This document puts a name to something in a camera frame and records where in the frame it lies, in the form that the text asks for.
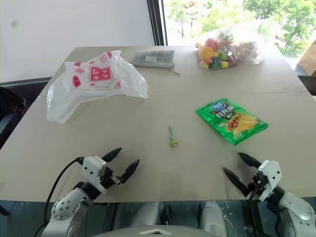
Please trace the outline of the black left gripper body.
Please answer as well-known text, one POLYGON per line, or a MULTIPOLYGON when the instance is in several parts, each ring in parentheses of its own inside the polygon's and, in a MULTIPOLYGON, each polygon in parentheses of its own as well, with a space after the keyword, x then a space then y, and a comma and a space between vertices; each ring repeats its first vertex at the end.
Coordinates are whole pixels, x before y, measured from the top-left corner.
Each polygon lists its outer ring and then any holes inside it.
POLYGON ((113 171, 108 167, 105 168, 104 175, 100 178, 100 184, 106 190, 112 185, 120 185, 123 183, 124 181, 119 176, 114 176, 113 171))

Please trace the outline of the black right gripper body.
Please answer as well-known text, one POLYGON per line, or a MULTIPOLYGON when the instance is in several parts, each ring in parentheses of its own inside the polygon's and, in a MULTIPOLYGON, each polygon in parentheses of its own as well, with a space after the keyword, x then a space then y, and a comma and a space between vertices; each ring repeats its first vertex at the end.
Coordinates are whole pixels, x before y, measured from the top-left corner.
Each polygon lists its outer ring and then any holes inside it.
POLYGON ((247 188, 247 195, 246 197, 250 194, 250 193, 254 193, 254 191, 256 190, 256 194, 257 195, 261 195, 262 192, 265 190, 265 185, 267 184, 267 176, 265 176, 263 174, 263 172, 258 171, 252 178, 252 180, 250 181, 250 183, 248 184, 247 188))

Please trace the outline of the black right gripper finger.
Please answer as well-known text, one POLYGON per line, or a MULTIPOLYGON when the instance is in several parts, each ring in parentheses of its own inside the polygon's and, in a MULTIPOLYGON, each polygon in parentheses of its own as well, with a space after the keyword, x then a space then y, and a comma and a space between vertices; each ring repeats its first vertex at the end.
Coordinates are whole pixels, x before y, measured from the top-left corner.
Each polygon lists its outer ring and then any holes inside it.
POLYGON ((229 169, 223 167, 223 171, 228 177, 228 179, 237 187, 244 197, 247 197, 250 193, 250 189, 243 184, 240 179, 229 169))
POLYGON ((260 161, 248 154, 239 152, 238 155, 250 167, 255 167, 258 169, 262 164, 260 161))

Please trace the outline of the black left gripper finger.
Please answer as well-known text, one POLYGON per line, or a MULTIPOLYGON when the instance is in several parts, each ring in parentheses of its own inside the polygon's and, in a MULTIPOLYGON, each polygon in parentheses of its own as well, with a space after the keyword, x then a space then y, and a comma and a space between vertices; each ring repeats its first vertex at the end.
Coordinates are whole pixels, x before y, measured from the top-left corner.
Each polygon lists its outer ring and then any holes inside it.
POLYGON ((140 160, 137 159, 125 169, 125 173, 122 174, 120 177, 120 181, 122 183, 125 183, 131 177, 131 175, 135 172, 139 162, 140 160))
POLYGON ((105 162, 111 162, 122 150, 122 147, 115 148, 112 151, 108 152, 102 157, 102 160, 105 162))

